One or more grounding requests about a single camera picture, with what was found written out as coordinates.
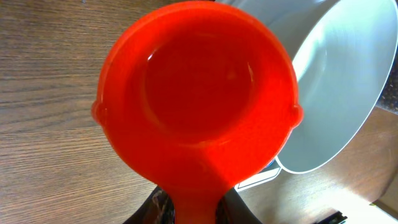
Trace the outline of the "orange plastic measuring scoop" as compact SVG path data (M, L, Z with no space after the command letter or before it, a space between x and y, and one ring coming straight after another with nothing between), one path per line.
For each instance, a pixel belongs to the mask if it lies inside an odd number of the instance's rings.
M104 61L91 112L117 155L166 191L176 223L214 223L223 195L268 165L303 120L281 42L214 1L133 23Z

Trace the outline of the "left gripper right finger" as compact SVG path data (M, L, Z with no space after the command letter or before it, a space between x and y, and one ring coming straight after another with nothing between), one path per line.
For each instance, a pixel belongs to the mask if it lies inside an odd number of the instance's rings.
M232 188L218 202L217 224L262 224L262 222L250 211L235 188Z

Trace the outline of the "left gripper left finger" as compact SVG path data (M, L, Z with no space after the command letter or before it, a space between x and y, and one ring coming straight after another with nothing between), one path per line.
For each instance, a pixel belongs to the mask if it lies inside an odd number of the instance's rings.
M139 209L123 224L174 224L174 205L167 193L157 186Z

